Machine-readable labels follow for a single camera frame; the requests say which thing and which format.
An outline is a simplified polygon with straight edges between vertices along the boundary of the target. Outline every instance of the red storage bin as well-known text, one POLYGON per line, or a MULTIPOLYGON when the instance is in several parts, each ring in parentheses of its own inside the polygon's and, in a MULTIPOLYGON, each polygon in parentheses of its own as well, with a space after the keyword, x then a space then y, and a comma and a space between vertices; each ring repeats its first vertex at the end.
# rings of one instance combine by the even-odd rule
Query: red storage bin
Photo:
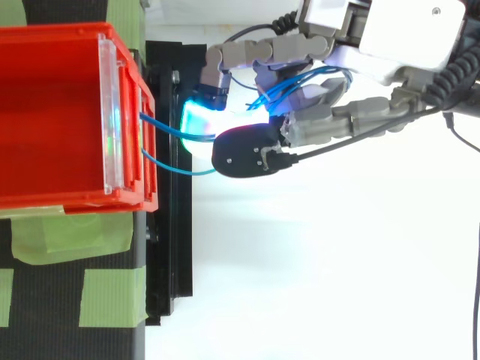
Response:
POLYGON ((153 212, 154 99, 106 23, 0 28, 0 209, 153 212))

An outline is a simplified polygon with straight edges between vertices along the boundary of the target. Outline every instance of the led light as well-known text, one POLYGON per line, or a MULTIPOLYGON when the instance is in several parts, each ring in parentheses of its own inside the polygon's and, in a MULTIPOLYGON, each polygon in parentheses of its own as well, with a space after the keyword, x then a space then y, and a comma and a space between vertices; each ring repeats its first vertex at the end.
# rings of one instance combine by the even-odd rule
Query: led light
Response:
MULTIPOLYGON (((268 124, 269 112, 263 107, 244 112, 215 111, 188 100, 181 118, 181 132, 193 135, 220 135, 223 132, 245 125, 268 124)), ((212 158, 212 142, 181 140, 183 146, 194 157, 212 158)))

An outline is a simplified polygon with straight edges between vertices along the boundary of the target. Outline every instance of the robotic arm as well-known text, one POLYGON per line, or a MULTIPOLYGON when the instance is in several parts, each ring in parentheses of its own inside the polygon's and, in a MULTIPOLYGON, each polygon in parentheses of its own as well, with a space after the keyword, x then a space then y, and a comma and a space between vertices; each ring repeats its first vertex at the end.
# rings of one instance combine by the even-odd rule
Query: robotic arm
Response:
POLYGON ((270 175, 368 137, 401 131, 432 113, 478 116, 478 10, 477 1, 470 0, 304 0, 298 11, 269 26, 277 37, 234 42, 244 31, 211 47, 195 98, 210 110, 225 110, 232 69, 253 68, 260 94, 291 83, 265 104, 270 124, 238 127, 215 140, 215 169, 239 178, 270 175), (286 34, 296 28, 298 34, 286 34), (345 78, 299 86, 316 60, 345 78), (350 86, 350 71, 384 86, 401 85, 391 99, 335 107, 350 86), (281 150, 344 137, 351 139, 302 156, 281 150))

